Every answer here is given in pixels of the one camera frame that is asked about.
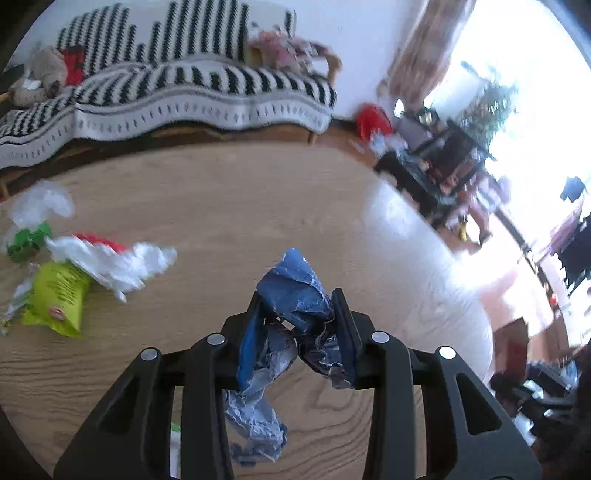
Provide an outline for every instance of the metal screw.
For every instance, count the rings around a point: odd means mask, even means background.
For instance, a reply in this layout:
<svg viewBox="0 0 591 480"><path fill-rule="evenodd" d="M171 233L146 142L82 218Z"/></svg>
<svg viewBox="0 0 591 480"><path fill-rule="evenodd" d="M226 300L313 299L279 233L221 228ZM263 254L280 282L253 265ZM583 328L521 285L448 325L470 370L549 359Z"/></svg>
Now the metal screw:
<svg viewBox="0 0 591 480"><path fill-rule="evenodd" d="M452 358L455 358L456 351L450 346L442 346L439 349L439 355L441 355L443 358L446 358L447 360L451 360Z"/></svg>
<svg viewBox="0 0 591 480"><path fill-rule="evenodd" d="M371 334L371 339L375 343L388 343L390 341L390 335L388 335L386 332L380 332L378 330L377 332Z"/></svg>
<svg viewBox="0 0 591 480"><path fill-rule="evenodd" d="M146 361L154 360L157 356L158 351L155 348L147 348L140 354L142 360Z"/></svg>
<svg viewBox="0 0 591 480"><path fill-rule="evenodd" d="M209 337L207 337L207 342L210 345L221 345L225 341L226 338L221 333L212 333Z"/></svg>

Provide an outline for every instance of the white wall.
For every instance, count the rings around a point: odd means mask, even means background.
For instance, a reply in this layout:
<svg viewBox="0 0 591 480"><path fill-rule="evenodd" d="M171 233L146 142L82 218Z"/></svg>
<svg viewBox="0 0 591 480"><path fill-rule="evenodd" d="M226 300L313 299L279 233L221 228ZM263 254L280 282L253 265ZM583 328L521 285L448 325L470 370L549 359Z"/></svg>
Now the white wall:
<svg viewBox="0 0 591 480"><path fill-rule="evenodd" d="M168 0L123 0L149 4ZM335 115L353 118L359 105L376 101L376 88L397 48L406 40L425 0L272 0L294 8L296 33L327 44L343 60L336 81ZM59 28L75 15L115 0L56 0L19 44L11 64L27 61L35 44L54 44Z"/></svg>

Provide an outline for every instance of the curtain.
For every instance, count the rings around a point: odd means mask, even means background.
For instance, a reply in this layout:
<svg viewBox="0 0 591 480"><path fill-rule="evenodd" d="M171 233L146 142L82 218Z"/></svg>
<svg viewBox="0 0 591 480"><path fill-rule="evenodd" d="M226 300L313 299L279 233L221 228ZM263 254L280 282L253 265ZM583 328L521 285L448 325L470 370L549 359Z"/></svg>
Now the curtain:
<svg viewBox="0 0 591 480"><path fill-rule="evenodd" d="M388 72L394 103L416 112L443 80L450 57L476 0L429 0L423 17Z"/></svg>

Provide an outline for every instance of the stuffed toy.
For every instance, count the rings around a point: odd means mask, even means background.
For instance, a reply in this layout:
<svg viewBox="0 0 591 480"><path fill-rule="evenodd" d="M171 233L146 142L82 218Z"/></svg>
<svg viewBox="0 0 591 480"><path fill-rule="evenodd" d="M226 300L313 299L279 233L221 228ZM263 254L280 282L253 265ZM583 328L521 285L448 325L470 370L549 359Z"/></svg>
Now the stuffed toy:
<svg viewBox="0 0 591 480"><path fill-rule="evenodd" d="M28 107L56 97L66 84L68 69L64 56L55 47L44 47L33 54L29 72L9 89L15 106Z"/></svg>

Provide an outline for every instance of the red cushion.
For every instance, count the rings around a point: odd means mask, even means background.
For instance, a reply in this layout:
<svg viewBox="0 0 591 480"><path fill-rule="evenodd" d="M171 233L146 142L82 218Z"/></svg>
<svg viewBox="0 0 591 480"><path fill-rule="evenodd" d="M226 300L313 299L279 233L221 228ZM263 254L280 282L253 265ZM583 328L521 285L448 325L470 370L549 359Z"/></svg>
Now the red cushion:
<svg viewBox="0 0 591 480"><path fill-rule="evenodd" d="M64 62L68 69L68 77L64 86L80 85L82 80L84 80L84 47L82 45L74 45L65 48L61 53L64 56Z"/></svg>

